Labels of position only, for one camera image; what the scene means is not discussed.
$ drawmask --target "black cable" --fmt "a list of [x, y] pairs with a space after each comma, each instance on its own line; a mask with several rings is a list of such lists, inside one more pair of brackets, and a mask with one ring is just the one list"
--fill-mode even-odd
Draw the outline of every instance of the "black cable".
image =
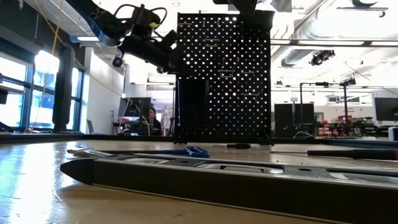
[[167, 17], [167, 9], [166, 9], [165, 7], [157, 7], [157, 8], [151, 9], [152, 12], [154, 12], [154, 11], [156, 11], [156, 10], [164, 10], [164, 12], [165, 12], [163, 19], [162, 19], [161, 22], [159, 23], [159, 25], [162, 25], [163, 22], [165, 21], [166, 17]]
[[163, 37], [156, 31], [154, 31], [154, 33], [156, 34], [156, 36], [158, 36], [159, 38], [163, 39]]
[[118, 9], [114, 12], [113, 15], [116, 16], [118, 14], [119, 10], [122, 9], [123, 7], [126, 7], [126, 6], [133, 7], [134, 9], [138, 8], [138, 6], [135, 6], [135, 5], [132, 5], [132, 4], [123, 4], [123, 5], [118, 7]]

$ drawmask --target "black screwdriver handle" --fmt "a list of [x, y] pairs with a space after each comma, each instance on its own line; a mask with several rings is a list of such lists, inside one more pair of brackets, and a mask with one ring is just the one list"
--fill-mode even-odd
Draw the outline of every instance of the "black screwdriver handle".
[[250, 149], [250, 144], [228, 144], [226, 145], [228, 149]]
[[343, 151], [307, 151], [309, 156], [346, 157], [352, 159], [398, 160], [397, 149], [353, 149]]

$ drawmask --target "pipe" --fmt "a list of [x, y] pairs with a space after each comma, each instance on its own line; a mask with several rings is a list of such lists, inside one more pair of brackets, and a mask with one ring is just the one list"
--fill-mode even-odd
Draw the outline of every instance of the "pipe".
[[300, 124], [303, 124], [303, 83], [300, 83]]
[[348, 105], [347, 105], [347, 85], [342, 84], [344, 88], [344, 116], [346, 119], [346, 135], [349, 134], [349, 124], [348, 124]]

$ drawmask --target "window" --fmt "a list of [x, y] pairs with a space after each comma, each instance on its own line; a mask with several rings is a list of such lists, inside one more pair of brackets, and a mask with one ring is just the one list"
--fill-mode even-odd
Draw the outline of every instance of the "window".
[[42, 99], [41, 91], [34, 90], [32, 107], [30, 108], [30, 127], [36, 122], [35, 128], [53, 128], [52, 108], [54, 106], [54, 95], [45, 93], [42, 106], [39, 108]]
[[26, 69], [25, 65], [0, 57], [0, 73], [6, 77], [25, 81]]
[[9, 88], [13, 88], [15, 90], [22, 90], [24, 91], [24, 87], [18, 84], [13, 84], [11, 82], [7, 82], [7, 81], [3, 81], [3, 83], [0, 83], [1, 86], [5, 86], [5, 87], [9, 87]]
[[10, 127], [21, 125], [24, 95], [8, 94], [7, 103], [0, 105], [0, 121]]
[[82, 73], [73, 68], [72, 70], [72, 97], [78, 96], [79, 80], [81, 80]]
[[75, 106], [76, 106], [76, 101], [72, 100], [70, 102], [69, 123], [67, 124], [67, 129], [68, 130], [72, 130], [73, 129], [73, 125], [75, 124], [75, 122], [74, 122]]
[[46, 88], [55, 89], [55, 79], [57, 78], [60, 61], [57, 57], [41, 50], [35, 57], [36, 71], [33, 76], [35, 85], [44, 86], [47, 79]]
[[[0, 72], [3, 74], [3, 83], [0, 85], [14, 90], [8, 94], [7, 104], [0, 105], [0, 121], [11, 127], [26, 128], [35, 123], [35, 128], [53, 128], [54, 90], [58, 67], [59, 59], [45, 51], [36, 55], [35, 66], [0, 52]], [[77, 131], [80, 125], [82, 82], [83, 73], [74, 68], [68, 130]]]

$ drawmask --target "ceiling light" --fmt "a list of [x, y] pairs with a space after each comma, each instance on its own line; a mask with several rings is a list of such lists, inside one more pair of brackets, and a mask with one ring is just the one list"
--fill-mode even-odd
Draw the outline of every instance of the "ceiling light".
[[154, 101], [173, 102], [173, 99], [154, 99]]
[[319, 45], [319, 46], [336, 46], [336, 45], [341, 45], [341, 46], [347, 46], [347, 45], [363, 45], [363, 41], [357, 41], [357, 40], [299, 40], [297, 42], [298, 45]]
[[398, 46], [398, 41], [373, 41], [371, 46]]
[[98, 40], [97, 37], [77, 37], [77, 39], [80, 41], [90, 41], [90, 42], [100, 41], [100, 40]]
[[132, 85], [169, 85], [173, 86], [174, 83], [130, 83]]

